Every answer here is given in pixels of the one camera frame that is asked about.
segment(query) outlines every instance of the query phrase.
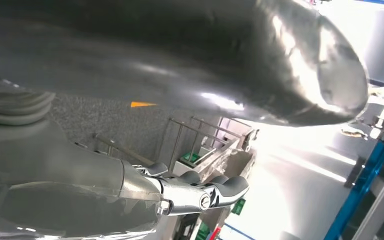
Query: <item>curved metal part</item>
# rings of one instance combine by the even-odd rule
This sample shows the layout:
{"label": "curved metal part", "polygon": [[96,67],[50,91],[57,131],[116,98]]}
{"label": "curved metal part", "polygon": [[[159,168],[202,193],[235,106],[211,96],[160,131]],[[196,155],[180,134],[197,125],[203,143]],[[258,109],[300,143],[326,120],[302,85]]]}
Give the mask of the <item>curved metal part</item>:
{"label": "curved metal part", "polygon": [[289,126],[368,99],[348,41],[299,0],[0,0],[0,78]]}
{"label": "curved metal part", "polygon": [[171,202],[170,216],[201,213],[208,209],[205,200],[210,195],[204,190],[176,179],[160,178],[159,182],[164,200]]}

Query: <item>bright light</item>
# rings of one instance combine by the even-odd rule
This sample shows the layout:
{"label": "bright light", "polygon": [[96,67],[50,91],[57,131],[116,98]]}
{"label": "bright light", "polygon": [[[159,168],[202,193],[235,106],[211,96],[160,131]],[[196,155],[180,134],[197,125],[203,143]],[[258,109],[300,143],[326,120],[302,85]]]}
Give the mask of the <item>bright light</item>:
{"label": "bright light", "polygon": [[294,154],[290,154],[290,153],[286,153],[286,152],[282,152],[282,155],[287,155],[285,157],[282,157],[281,159],[282,160],[285,160],[285,161],[288,161],[290,163],[293,163],[293,164],[296,164],[298,166],[301,166],[305,169],[308,169],[308,170],[311,170],[313,172],[316,172],[318,174],[321,174],[321,175],[324,175],[326,177],[329,177],[331,179],[335,179],[341,183],[345,183],[347,181],[347,179],[343,176],[340,176],[338,174],[335,174],[331,171],[328,171],[324,168],[321,168],[313,163],[310,163],[300,157],[297,157],[296,155]]}
{"label": "bright light", "polygon": [[244,105],[242,103],[236,103],[233,100],[227,99],[222,96],[218,96],[213,93],[201,93],[201,96],[211,100],[213,103],[215,103],[216,105],[224,109],[240,110],[240,111],[244,110]]}

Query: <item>metal handrail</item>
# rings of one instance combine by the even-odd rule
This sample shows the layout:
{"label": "metal handrail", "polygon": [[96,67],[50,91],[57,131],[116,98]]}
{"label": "metal handrail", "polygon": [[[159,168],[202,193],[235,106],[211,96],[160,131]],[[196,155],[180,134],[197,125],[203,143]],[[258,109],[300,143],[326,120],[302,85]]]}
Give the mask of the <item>metal handrail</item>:
{"label": "metal handrail", "polygon": [[190,158],[190,159],[192,158],[192,155],[193,155],[193,150],[194,150],[195,143],[196,143],[196,141],[197,141],[198,134],[201,134],[201,135],[203,135],[203,136],[205,136],[205,137],[207,137],[207,138],[209,138],[209,139],[213,139],[213,140],[215,140],[215,141],[217,141],[217,142],[220,142],[220,143],[222,143],[222,144],[224,144],[224,145],[228,144],[227,141],[222,140],[222,139],[220,139],[220,138],[217,138],[217,137],[215,137],[215,136],[213,136],[213,135],[211,135],[211,134],[208,134],[208,133],[206,133],[206,132],[203,132],[201,129],[199,129],[199,128],[201,128],[202,124],[199,125],[199,128],[195,128],[195,127],[193,127],[193,126],[189,126],[189,125],[187,125],[186,123],[184,123],[184,122],[182,122],[182,121],[177,121],[177,120],[175,120],[175,119],[172,118],[172,117],[169,118],[169,121],[171,121],[171,122],[173,122],[173,123],[176,123],[176,124],[179,124],[179,125],[180,125],[179,131],[178,131],[178,133],[177,133],[177,137],[176,137],[176,142],[174,143],[173,152],[171,153],[170,164],[169,164],[169,166],[168,166],[168,171],[171,172],[171,173],[173,172],[173,169],[174,169],[174,167],[175,167],[175,163],[176,163],[176,160],[175,160],[175,153],[176,153],[176,150],[177,150],[178,145],[179,145],[179,140],[180,140],[180,136],[181,136],[181,134],[182,134],[182,129],[183,129],[183,127],[187,128],[187,129],[190,129],[190,130],[193,130],[193,131],[195,131],[195,132],[197,132],[197,135],[196,135],[196,137],[195,137],[195,139],[194,139],[194,141],[193,141],[193,145],[192,145],[191,153],[190,153],[190,155],[189,155],[189,158]]}
{"label": "metal handrail", "polygon": [[223,128],[223,127],[221,127],[221,126],[217,126],[217,125],[214,125],[214,124],[212,124],[212,123],[209,123],[209,122],[205,121],[204,119],[197,118],[197,117],[195,117],[195,116],[193,116],[192,119],[195,119],[195,120],[197,120],[197,121],[200,121],[201,123],[204,123],[204,124],[206,124],[206,125],[208,125],[208,126],[210,126],[210,127],[212,127],[212,128],[215,128],[215,129],[217,129],[217,130],[220,130],[220,131],[223,131],[223,132],[228,133],[228,134],[230,134],[230,135],[233,135],[233,136],[235,136],[235,137],[237,137],[237,138],[241,138],[241,137],[242,137],[241,135],[239,135],[239,134],[237,134],[237,133],[234,133],[234,132],[232,132],[232,131],[230,131],[230,130],[227,130],[226,128]]}
{"label": "metal handrail", "polygon": [[134,152],[134,151],[132,151],[126,147],[118,145],[114,140],[111,140],[107,137],[104,137],[98,133],[95,133],[93,137],[95,139],[103,142],[104,144],[108,145],[108,153],[107,154],[109,157],[111,157],[111,153],[112,153],[113,149],[117,149],[118,151],[123,152],[123,153],[129,155],[130,157],[137,159],[144,164],[147,164],[148,166],[151,166],[152,164],[154,164],[154,162],[149,160],[148,158],[143,157],[143,156],[137,154],[136,152]]}

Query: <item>metal pole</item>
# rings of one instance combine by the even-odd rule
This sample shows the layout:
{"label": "metal pole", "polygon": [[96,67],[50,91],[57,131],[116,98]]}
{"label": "metal pole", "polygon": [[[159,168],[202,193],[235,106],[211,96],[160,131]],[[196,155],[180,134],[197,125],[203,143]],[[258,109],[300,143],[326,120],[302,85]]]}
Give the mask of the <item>metal pole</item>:
{"label": "metal pole", "polygon": [[170,121],[172,121],[172,122],[174,122],[174,123],[177,123],[177,124],[180,124],[180,125],[184,126],[185,128],[190,129],[190,130],[194,130],[195,132],[198,132],[198,133],[200,133],[201,135],[204,135],[204,136],[206,136],[206,137],[208,137],[208,138],[210,138],[210,139],[214,139],[214,140],[216,140],[217,142],[220,142],[220,143],[222,143],[222,144],[228,144],[227,141],[222,140],[222,139],[220,139],[220,138],[217,138],[217,137],[215,137],[215,136],[213,136],[213,135],[210,135],[210,134],[208,134],[208,133],[206,133],[206,132],[203,132],[203,131],[201,131],[201,130],[199,130],[199,129],[196,129],[196,128],[193,127],[193,126],[186,125],[184,122],[177,121],[177,120],[175,120],[175,119],[173,119],[173,118],[170,118]]}
{"label": "metal pole", "polygon": [[108,145],[108,150],[107,150],[106,152],[107,152],[107,155],[108,155],[109,157],[111,157],[111,154],[113,153],[113,147],[110,146],[110,145]]}
{"label": "metal pole", "polygon": [[232,132],[232,131],[229,131],[229,130],[227,130],[226,128],[223,128],[223,127],[221,127],[221,126],[216,126],[216,125],[214,125],[214,124],[211,124],[211,123],[209,123],[209,122],[206,122],[204,119],[200,119],[200,118],[197,118],[197,117],[195,117],[195,116],[193,116],[192,118],[195,119],[195,120],[197,120],[197,121],[200,121],[201,123],[204,123],[204,124],[206,124],[206,125],[208,125],[208,126],[210,126],[210,127],[213,127],[213,128],[215,128],[215,129],[217,129],[217,133],[218,133],[218,130],[221,130],[221,131],[226,132],[226,133],[228,133],[228,134],[230,134],[230,135],[233,135],[233,136],[235,136],[235,137],[237,137],[237,138],[241,138],[241,137],[242,137],[241,135],[239,135],[239,134],[237,134],[237,133],[234,133],[234,132]]}
{"label": "metal pole", "polygon": [[238,121],[238,120],[236,120],[236,119],[234,119],[234,118],[229,118],[230,120],[232,120],[232,121],[234,121],[234,122],[237,122],[237,123],[240,123],[240,124],[243,124],[243,125],[245,125],[245,126],[247,126],[247,127],[250,127],[250,128],[252,128],[253,126],[251,126],[251,125],[248,125],[248,124],[246,124],[246,123],[243,123],[243,122],[241,122],[241,121]]}
{"label": "metal pole", "polygon": [[384,223],[384,187],[380,191],[352,240],[371,240]]}
{"label": "metal pole", "polygon": [[102,135],[100,135],[100,134],[97,134],[97,133],[95,134],[94,137],[95,137],[96,139],[98,139],[99,141],[105,143],[106,145],[110,146],[111,148],[117,149],[118,151],[123,152],[123,153],[129,155],[130,157],[132,157],[132,158],[134,158],[134,159],[137,159],[137,160],[141,161],[141,162],[144,163],[144,164],[147,164],[148,166],[154,164],[154,162],[151,161],[151,160],[149,160],[148,158],[145,158],[145,157],[143,157],[143,156],[137,154],[136,152],[131,151],[131,150],[128,149],[128,148],[125,148],[125,147],[123,147],[123,146],[120,146],[120,145],[116,144],[116,142],[115,142],[114,140],[111,140],[111,139],[109,139],[109,138],[106,138],[106,137],[104,137],[104,136],[102,136]]}
{"label": "metal pole", "polygon": [[193,164],[198,165],[199,162],[201,162],[203,159],[205,159],[208,155],[214,153],[216,150],[217,150],[217,148],[213,148],[211,151],[207,152],[204,156],[202,156],[198,160],[196,160]]}
{"label": "metal pole", "polygon": [[182,133],[182,129],[183,129],[183,125],[181,124],[180,128],[179,128],[179,132],[177,133],[176,142],[174,143],[173,153],[171,154],[171,158],[170,158],[170,164],[168,165],[168,171],[170,173],[172,173],[173,169],[175,168],[175,163],[176,163],[175,153],[176,153],[176,149],[178,148],[178,143],[180,140],[180,135]]}
{"label": "metal pole", "polygon": [[[202,122],[199,122],[198,129],[201,129],[202,126],[203,126],[203,123],[202,123]],[[194,154],[194,147],[195,147],[195,143],[197,142],[198,134],[200,134],[200,133],[199,133],[199,132],[196,132],[195,139],[193,140],[193,143],[192,143],[192,149],[190,150],[190,155],[189,155],[189,161],[191,161],[191,159],[192,159],[192,154]]]}

